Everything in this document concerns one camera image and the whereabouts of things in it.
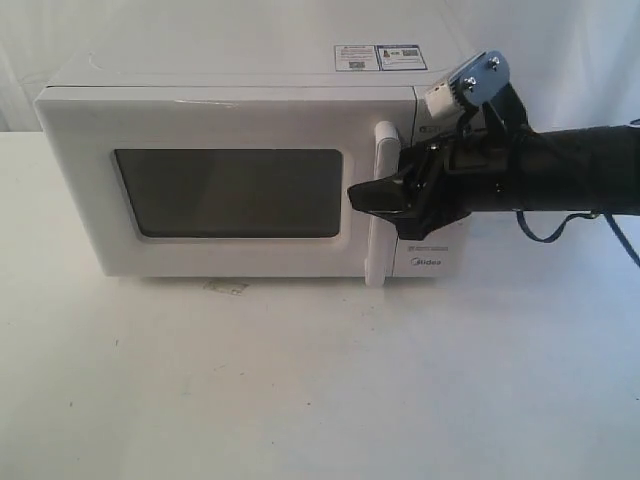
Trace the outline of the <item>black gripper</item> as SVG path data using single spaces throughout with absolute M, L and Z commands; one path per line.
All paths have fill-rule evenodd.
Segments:
M 351 206 L 411 241 L 475 212 L 516 211 L 517 132 L 518 114 L 510 109 L 462 113 L 442 134 L 404 150 L 399 172 L 350 186 Z

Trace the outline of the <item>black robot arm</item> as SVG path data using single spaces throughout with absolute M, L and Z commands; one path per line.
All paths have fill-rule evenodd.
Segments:
M 639 130 L 631 125 L 536 132 L 511 85 L 445 116 L 445 130 L 400 153 L 396 173 L 353 185 L 354 210 L 402 240 L 476 212 L 639 213 Z

